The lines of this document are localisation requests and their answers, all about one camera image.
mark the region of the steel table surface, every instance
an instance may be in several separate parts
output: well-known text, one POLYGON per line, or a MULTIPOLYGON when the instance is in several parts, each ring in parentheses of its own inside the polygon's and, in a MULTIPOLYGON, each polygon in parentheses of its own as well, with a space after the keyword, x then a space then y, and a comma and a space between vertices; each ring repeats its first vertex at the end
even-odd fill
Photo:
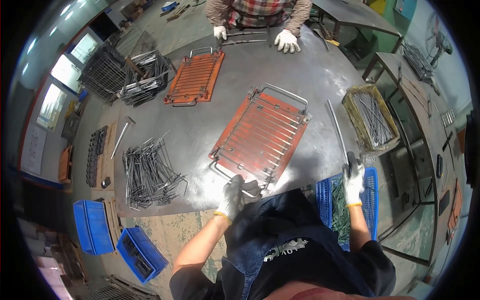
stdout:
POLYGON ((318 6, 320 13, 327 14, 335 22, 334 40, 337 40, 340 26, 367 28, 388 33, 398 37, 397 44, 392 50, 396 52, 403 36, 386 19, 366 4, 358 0, 312 0, 318 6))
POLYGON ((448 137, 448 134, 453 131, 454 137, 450 144, 454 144, 456 140, 456 130, 455 126, 452 124, 447 128, 443 128, 442 121, 439 115, 440 113, 445 113, 448 110, 448 105, 442 95, 438 96, 433 87, 427 83, 421 82, 417 79, 413 70, 410 68, 407 61, 399 54, 394 53, 381 53, 376 52, 372 57, 372 61, 365 70, 363 78, 367 78, 368 74, 371 72, 372 67, 376 62, 379 62, 382 66, 382 69, 379 73, 376 74, 375 78, 378 79, 383 70, 387 71, 388 75, 392 78, 395 85, 398 87, 402 97, 406 100, 407 105, 412 112, 415 122, 420 130, 422 138, 427 145, 431 161, 431 168, 433 170, 432 180, 434 190, 434 205, 435 205, 435 224, 434 224, 434 233, 433 233, 433 246, 430 256, 430 263, 436 258, 439 251, 446 242, 446 236, 448 231, 448 219, 450 217, 450 211, 453 204, 453 199, 455 195, 455 184, 456 184, 456 173, 454 170, 454 158, 449 153, 449 148, 445 149, 445 152, 442 150, 442 147, 448 137), (417 88, 406 88, 404 84, 399 84, 398 82, 398 66, 401 65, 402 80, 408 79, 412 82, 417 88), (429 118, 428 112, 423 108, 422 104, 415 98, 418 99, 428 99, 428 94, 430 94, 432 105, 431 105, 431 115, 429 118), (444 175, 446 176, 445 184, 443 186, 443 178, 438 179, 435 176, 436 170, 436 161, 437 154, 440 154, 444 158, 444 175), (440 199, 446 193, 450 192, 450 204, 444 210, 444 212, 438 216, 438 208, 440 199))
MULTIPOLYGON (((280 27, 272 28, 272 36, 275 37, 280 30, 280 27)), ((326 104, 327 99, 334 107, 347 151, 359 155, 357 135, 341 101, 348 87, 365 82, 337 47, 331 46, 327 52, 324 42, 309 28, 303 26, 301 31, 301 52, 295 54, 278 52, 266 43, 223 47, 226 54, 209 103, 182 108, 164 105, 167 87, 156 99, 138 108, 122 104, 117 138, 125 116, 130 116, 136 125, 128 128, 114 158, 115 197, 119 216, 160 216, 217 208, 226 180, 209 170, 208 165, 212 160, 208 154, 250 88, 260 87, 264 82, 307 99, 308 112, 313 116, 271 195, 326 179, 342 171, 344 154, 326 104), (168 154, 174 170, 188 174, 186 194, 183 196, 180 187, 180 196, 171 204, 153 204, 147 209, 132 210, 125 205, 125 175, 121 154, 129 146, 141 145, 150 137, 158 138, 170 129, 171 133, 165 138, 168 154)), ((181 58, 189 55, 192 49, 215 45, 215 38, 207 36, 179 48, 168 57, 178 67, 181 58)))

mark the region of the pile of metal rods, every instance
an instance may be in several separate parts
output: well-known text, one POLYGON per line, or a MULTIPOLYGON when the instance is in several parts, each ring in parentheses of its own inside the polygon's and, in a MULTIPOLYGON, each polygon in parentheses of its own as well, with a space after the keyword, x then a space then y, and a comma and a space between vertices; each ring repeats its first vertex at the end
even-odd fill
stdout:
POLYGON ((129 67, 120 97, 126 105, 132 105, 135 108, 154 99, 167 87, 168 72, 171 71, 171 67, 168 59, 158 50, 140 54, 131 59, 144 73, 145 78, 129 67))
POLYGON ((183 195, 187 191, 187 175, 175 173, 168 157, 164 138, 169 132, 157 141, 150 138, 141 146, 130 147, 123 154, 125 204, 132 209, 147 208, 153 203, 169 204, 178 196, 177 187, 183 181, 186 183, 183 195))
POLYGON ((414 46, 405 44, 403 57, 412 67, 418 80, 430 83, 432 81, 432 66, 426 58, 420 53, 420 50, 414 46))
POLYGON ((377 100, 365 92, 353 94, 353 100, 359 108, 365 127, 372 138, 372 145, 378 147, 391 141, 393 139, 392 132, 378 107, 377 100))

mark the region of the forearm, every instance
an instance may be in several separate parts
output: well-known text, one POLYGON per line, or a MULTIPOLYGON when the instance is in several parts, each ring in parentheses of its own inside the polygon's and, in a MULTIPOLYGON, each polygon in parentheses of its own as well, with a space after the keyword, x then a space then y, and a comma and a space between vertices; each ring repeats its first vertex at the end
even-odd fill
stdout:
POLYGON ((358 252, 372 238, 361 205, 348 207, 350 212, 350 252, 358 252))
POLYGON ((173 263, 172 273, 175 274, 187 266, 201 269, 228 226, 226 218, 214 215, 202 230, 180 250, 173 263))
POLYGON ((300 28, 309 18, 312 9, 312 0, 298 0, 293 7, 290 19, 285 24, 285 29, 289 30, 294 36, 300 36, 300 28))
POLYGON ((228 13, 227 0, 207 0, 207 19, 213 26, 224 26, 228 13))

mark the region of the worker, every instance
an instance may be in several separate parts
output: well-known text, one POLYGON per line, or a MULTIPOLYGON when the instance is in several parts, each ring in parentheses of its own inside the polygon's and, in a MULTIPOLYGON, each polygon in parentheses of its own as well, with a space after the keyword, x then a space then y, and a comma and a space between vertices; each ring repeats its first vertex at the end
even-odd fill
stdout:
POLYGON ((173 263, 173 299, 390 295, 395 267, 371 239, 361 208, 365 168, 352 152, 348 160, 350 167, 343 166, 343 185, 350 212, 350 252, 342 251, 335 233, 322 223, 300 189, 259 201, 256 181, 244 183, 237 175, 225 185, 214 216, 183 246, 173 263), (227 256, 212 283, 202 267, 223 234, 227 256))
POLYGON ((281 25, 284 29, 276 36, 274 44, 278 51, 300 51, 297 37, 300 27, 310 16, 312 0, 207 0, 207 18, 213 25, 217 39, 227 39, 228 28, 265 28, 281 25), (288 16, 285 8, 294 3, 288 16))

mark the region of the gloved hand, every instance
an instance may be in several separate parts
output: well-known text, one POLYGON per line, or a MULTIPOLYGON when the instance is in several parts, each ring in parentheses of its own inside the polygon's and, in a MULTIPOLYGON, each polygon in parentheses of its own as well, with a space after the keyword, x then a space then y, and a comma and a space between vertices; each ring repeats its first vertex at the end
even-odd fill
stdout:
POLYGON ((223 187, 223 194, 224 198, 220 201, 218 209, 214 214, 225 217, 230 224, 232 224, 233 219, 235 219, 245 204, 256 202, 261 198, 257 181, 245 183, 241 175, 234 176, 231 183, 227 183, 223 187), (244 194, 242 190, 254 197, 244 194))
POLYGON ((213 35, 217 38, 226 40, 227 39, 227 29, 225 26, 213 26, 213 35))
POLYGON ((343 194, 345 206, 361 205, 360 193, 363 192, 365 166, 356 159, 353 152, 347 152, 348 165, 343 165, 343 194))
POLYGON ((282 30, 275 39, 274 45, 278 45, 278 51, 282 51, 283 53, 295 53, 300 52, 300 47, 297 43, 297 38, 287 29, 282 30))

